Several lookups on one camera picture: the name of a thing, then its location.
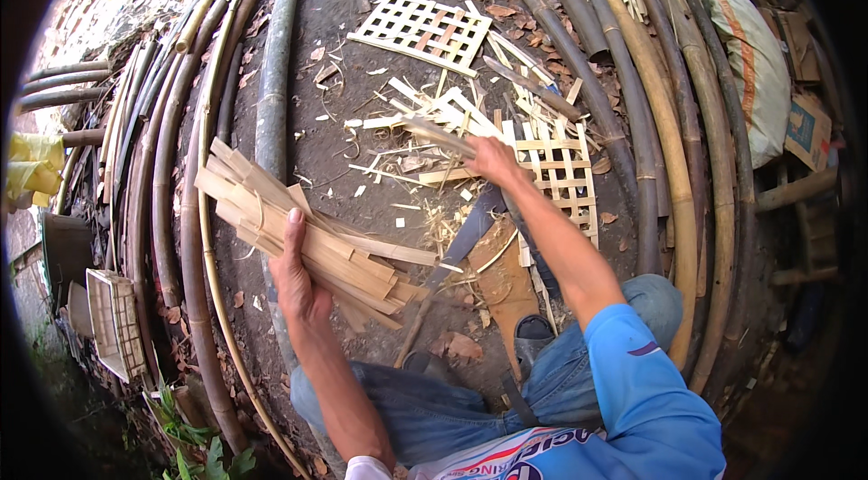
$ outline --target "slipper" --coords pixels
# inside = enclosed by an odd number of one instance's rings
[[[450,386],[461,387],[462,385],[461,380],[450,370],[449,364],[443,358],[438,358],[429,352],[413,351],[407,354],[401,364],[401,369],[435,377]]]
[[[551,324],[539,314],[529,314],[518,320],[513,342],[522,380],[528,379],[530,370],[537,362],[537,356],[553,340],[555,332],[552,331]]]

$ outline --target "white sleeve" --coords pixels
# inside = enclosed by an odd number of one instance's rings
[[[392,480],[392,474],[375,457],[355,456],[346,464],[345,480]]]

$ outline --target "leg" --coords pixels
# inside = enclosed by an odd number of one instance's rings
[[[656,274],[644,274],[623,283],[627,302],[667,350],[681,322],[681,294]],[[578,324],[572,324],[546,346],[534,365],[522,394],[545,425],[574,425],[599,418],[588,348]],[[506,418],[513,427],[509,412]]]
[[[485,411],[475,391],[392,367],[351,366],[389,431],[398,463],[408,468],[506,434],[503,422]],[[300,367],[292,372],[291,386],[292,406],[326,433],[320,403]]]

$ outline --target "pile of bamboo strips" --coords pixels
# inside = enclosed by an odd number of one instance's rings
[[[433,266],[434,253],[372,239],[312,211],[298,185],[284,187],[219,139],[211,143],[211,152],[196,174],[195,186],[217,200],[217,215],[235,227],[239,239],[280,257],[289,210],[304,211],[307,237],[302,259],[311,276],[334,295],[355,331],[363,331],[368,318],[399,329],[401,324],[390,317],[408,301],[427,296],[427,288],[413,286],[409,275],[382,257]]]

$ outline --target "shirt sleeve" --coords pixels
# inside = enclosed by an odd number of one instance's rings
[[[346,464],[345,480],[392,480],[392,474],[375,457],[355,456]]]
[[[629,305],[598,312],[584,333],[609,442],[642,469],[715,477],[726,466],[721,423]]]

